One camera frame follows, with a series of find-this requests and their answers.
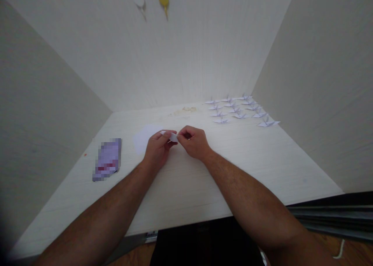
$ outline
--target white wall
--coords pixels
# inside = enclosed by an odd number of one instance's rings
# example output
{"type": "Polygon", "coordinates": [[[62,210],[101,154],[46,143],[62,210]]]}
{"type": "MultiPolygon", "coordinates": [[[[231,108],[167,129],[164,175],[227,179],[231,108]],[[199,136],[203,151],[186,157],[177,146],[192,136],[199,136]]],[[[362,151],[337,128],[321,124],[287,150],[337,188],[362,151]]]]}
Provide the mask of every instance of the white wall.
{"type": "Polygon", "coordinates": [[[8,0],[112,111],[251,93],[291,0],[8,0]]]}
{"type": "Polygon", "coordinates": [[[373,0],[292,0],[254,88],[345,192],[373,190],[373,0]]]}
{"type": "Polygon", "coordinates": [[[0,204],[9,248],[111,111],[5,0],[0,27],[0,204]]]}

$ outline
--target wooden floor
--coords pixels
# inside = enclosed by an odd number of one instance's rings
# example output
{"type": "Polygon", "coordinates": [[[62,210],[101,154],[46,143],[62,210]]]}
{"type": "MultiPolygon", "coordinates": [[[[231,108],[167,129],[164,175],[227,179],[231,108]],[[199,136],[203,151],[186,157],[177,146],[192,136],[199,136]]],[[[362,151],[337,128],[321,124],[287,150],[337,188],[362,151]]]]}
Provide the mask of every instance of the wooden floor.
{"type": "MultiPolygon", "coordinates": [[[[316,233],[314,236],[332,256],[338,255],[341,239],[316,233]]],[[[141,245],[109,266],[149,266],[154,248],[155,243],[141,245]]],[[[373,266],[373,245],[346,240],[338,262],[341,266],[373,266]]]]}

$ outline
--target forearm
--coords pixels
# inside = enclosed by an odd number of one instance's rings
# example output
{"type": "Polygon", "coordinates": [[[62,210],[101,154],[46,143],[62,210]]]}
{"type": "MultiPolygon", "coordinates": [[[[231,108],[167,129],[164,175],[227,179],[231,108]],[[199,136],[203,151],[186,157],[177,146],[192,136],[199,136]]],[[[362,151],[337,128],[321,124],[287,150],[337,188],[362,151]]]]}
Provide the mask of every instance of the forearm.
{"type": "Polygon", "coordinates": [[[35,265],[100,265],[127,232],[156,172],[140,163],[81,213],[35,265]]]}
{"type": "Polygon", "coordinates": [[[215,152],[202,162],[239,224],[261,248],[280,248],[306,231],[270,190],[234,164],[215,152]]]}

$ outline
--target white panel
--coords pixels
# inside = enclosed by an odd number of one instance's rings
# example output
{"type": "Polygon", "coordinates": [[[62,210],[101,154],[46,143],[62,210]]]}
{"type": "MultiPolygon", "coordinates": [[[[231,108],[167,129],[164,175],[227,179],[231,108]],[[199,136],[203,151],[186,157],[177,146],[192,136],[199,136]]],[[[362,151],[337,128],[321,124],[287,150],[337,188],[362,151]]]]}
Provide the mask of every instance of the white panel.
{"type": "MultiPolygon", "coordinates": [[[[210,146],[267,186],[284,204],[341,194],[341,189],[281,129],[258,127],[258,118],[216,124],[210,105],[192,103],[113,113],[67,178],[11,252],[13,258],[42,252],[84,209],[142,160],[132,138],[146,124],[179,131],[186,124],[205,130],[210,146]],[[92,182],[101,142],[122,138],[122,166],[109,179],[92,182]]],[[[172,148],[135,215],[127,235],[230,216],[230,210],[204,165],[172,148]]]]}
{"type": "Polygon", "coordinates": [[[8,0],[113,111],[251,93],[291,0],[8,0]]]}
{"type": "Polygon", "coordinates": [[[292,0],[253,95],[347,193],[373,190],[373,0],[292,0]]]}
{"type": "Polygon", "coordinates": [[[10,248],[111,111],[5,0],[0,26],[0,202],[10,248]]]}

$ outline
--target hairy arm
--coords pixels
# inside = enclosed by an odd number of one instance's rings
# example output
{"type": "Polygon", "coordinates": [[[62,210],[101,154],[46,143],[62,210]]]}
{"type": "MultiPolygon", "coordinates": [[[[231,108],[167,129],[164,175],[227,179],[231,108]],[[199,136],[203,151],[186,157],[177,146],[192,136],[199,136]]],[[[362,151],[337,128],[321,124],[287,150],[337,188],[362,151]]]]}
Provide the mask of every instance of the hairy arm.
{"type": "Polygon", "coordinates": [[[203,130],[186,126],[178,140],[204,163],[238,223],[273,265],[337,265],[270,190],[210,148],[203,130]]]}
{"type": "Polygon", "coordinates": [[[170,136],[169,130],[153,135],[144,160],[82,212],[34,265],[101,265],[127,232],[170,148],[177,144],[169,141],[170,136]]]}

